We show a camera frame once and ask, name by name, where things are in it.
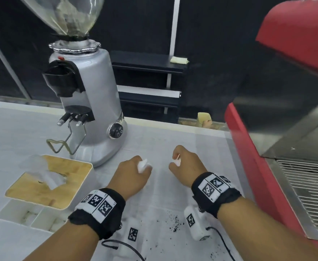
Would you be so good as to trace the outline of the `person's left hand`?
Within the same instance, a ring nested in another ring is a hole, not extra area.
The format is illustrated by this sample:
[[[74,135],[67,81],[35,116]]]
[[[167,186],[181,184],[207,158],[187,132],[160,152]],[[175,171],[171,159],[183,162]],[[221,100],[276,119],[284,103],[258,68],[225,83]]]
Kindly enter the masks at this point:
[[[116,191],[125,201],[144,188],[144,186],[136,186],[136,156],[118,165],[106,188]]]

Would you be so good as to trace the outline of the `white tissue piece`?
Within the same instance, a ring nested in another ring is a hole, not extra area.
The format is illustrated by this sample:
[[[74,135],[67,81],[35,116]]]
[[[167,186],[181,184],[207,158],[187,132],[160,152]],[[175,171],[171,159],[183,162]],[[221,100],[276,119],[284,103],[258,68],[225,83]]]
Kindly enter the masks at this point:
[[[148,162],[148,159],[138,162],[137,170],[139,174],[142,174],[148,167],[152,168],[152,165]]]

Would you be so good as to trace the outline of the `person's right forearm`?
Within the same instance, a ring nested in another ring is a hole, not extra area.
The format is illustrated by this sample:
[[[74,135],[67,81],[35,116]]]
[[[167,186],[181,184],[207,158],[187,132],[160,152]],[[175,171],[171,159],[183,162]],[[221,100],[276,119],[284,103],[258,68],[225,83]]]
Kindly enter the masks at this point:
[[[222,204],[221,222],[244,261],[318,261],[318,248],[240,197]]]

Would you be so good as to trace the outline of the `person's left forearm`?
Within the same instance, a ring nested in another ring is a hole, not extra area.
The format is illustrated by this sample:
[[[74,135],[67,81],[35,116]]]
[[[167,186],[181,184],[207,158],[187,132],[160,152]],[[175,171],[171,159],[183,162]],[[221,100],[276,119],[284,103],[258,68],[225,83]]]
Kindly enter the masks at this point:
[[[23,261],[91,261],[99,239],[89,226],[67,222]]]

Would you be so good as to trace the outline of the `black wristband with square markers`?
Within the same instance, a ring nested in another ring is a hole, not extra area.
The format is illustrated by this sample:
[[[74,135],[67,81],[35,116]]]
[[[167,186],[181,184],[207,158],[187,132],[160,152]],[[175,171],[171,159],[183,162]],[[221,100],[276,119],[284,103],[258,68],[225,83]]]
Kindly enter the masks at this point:
[[[225,176],[205,172],[198,176],[192,186],[193,199],[203,211],[217,218],[223,204],[228,204],[242,197],[242,194]]]
[[[99,240],[109,239],[120,228],[125,206],[125,199],[113,189],[92,190],[78,203],[68,220],[74,225],[89,226]]]

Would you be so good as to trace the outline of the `black shelf unit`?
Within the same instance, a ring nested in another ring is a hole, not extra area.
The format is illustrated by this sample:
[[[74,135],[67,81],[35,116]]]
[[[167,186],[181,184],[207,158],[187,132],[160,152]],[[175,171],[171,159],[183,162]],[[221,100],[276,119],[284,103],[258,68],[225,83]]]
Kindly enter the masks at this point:
[[[110,59],[126,117],[177,124],[182,92],[166,89],[167,74],[184,75],[187,65],[170,63],[170,55],[111,51]]]

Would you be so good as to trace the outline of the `silver coffee grinder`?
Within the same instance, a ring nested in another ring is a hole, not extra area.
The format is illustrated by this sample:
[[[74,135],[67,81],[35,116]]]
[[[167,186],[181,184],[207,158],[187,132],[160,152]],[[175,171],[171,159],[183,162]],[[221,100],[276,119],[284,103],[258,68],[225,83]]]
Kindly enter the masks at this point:
[[[65,148],[70,158],[102,165],[125,142],[124,119],[109,52],[95,40],[58,40],[43,77],[61,99],[65,114],[57,122],[67,123],[66,140],[48,139],[54,153]]]

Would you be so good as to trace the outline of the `white tissue box wooden lid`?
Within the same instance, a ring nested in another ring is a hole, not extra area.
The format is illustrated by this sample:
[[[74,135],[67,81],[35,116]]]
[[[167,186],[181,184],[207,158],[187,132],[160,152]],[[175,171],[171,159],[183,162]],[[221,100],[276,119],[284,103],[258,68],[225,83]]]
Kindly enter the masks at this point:
[[[66,184],[50,190],[47,184],[23,172],[5,192],[10,200],[0,210],[0,220],[54,233],[88,192],[100,188],[100,183],[91,163],[42,156],[50,171],[66,178]]]

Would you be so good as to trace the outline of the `white tissue sheet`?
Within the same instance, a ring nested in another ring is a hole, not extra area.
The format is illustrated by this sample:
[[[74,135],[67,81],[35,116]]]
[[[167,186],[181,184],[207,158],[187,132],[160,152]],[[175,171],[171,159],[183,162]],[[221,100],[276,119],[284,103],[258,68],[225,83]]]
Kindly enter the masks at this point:
[[[47,160],[41,155],[29,156],[19,164],[19,167],[38,179],[39,182],[47,184],[50,190],[66,184],[66,178],[61,174],[50,171]]]

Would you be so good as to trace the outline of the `yellow cloth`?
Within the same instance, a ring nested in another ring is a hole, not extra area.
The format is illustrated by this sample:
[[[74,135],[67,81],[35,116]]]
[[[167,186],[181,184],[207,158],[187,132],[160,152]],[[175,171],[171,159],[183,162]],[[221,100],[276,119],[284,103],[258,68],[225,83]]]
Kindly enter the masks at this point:
[[[189,63],[189,60],[187,58],[183,58],[183,57],[172,56],[170,58],[170,63],[172,63],[172,64],[180,64],[180,65],[187,65]]]

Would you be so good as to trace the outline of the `metal drip tray grate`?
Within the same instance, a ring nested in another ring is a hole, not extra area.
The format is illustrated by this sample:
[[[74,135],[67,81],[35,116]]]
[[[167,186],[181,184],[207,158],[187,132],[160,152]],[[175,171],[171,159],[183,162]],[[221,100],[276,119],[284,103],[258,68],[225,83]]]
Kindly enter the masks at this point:
[[[276,162],[318,230],[318,163],[284,159]]]

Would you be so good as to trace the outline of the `red espresso machine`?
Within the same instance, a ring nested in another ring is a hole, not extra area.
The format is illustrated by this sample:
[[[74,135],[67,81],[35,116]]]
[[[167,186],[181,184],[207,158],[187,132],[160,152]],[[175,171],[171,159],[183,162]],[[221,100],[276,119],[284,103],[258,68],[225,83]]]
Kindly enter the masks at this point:
[[[276,162],[318,163],[318,0],[272,8],[252,52],[225,121],[258,206],[318,247],[318,230]]]

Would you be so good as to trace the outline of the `grey diagonal metal bar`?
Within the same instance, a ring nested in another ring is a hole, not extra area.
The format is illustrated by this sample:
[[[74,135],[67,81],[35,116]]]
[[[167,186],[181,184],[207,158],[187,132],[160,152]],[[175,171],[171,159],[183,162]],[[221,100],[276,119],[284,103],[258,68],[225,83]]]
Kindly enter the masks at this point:
[[[17,74],[13,70],[12,66],[10,65],[9,61],[7,60],[7,58],[5,57],[5,55],[3,54],[1,49],[0,49],[0,60],[3,63],[3,65],[5,66],[6,70],[8,71],[9,75],[11,76],[11,78],[13,79],[15,84],[17,85],[17,87],[19,88],[19,90],[21,91],[21,93],[23,94],[23,96],[25,97],[25,99],[27,99],[29,101],[32,100],[28,91],[23,86],[22,82],[20,81],[19,77],[17,76]]]

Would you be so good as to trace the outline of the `clear glass bean hopper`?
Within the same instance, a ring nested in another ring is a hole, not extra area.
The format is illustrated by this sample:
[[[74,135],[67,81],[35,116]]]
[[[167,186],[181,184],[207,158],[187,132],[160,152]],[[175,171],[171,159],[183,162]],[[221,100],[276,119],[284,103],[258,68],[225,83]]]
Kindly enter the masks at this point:
[[[104,0],[21,0],[60,36],[84,38],[94,26]]]

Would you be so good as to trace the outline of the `white vertical post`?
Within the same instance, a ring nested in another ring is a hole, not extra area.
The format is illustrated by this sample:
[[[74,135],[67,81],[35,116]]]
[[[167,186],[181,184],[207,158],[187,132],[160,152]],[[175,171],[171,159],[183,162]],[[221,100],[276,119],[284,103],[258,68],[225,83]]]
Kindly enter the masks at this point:
[[[180,0],[174,0],[172,30],[171,30],[171,37],[170,37],[170,51],[169,51],[170,56],[173,56],[175,52],[177,24],[178,24],[178,18],[179,18],[179,6],[180,6]],[[171,78],[172,78],[172,75],[167,74],[167,83],[166,83],[167,90],[170,90]],[[168,108],[165,107],[164,114],[167,114],[167,112],[168,112]]]

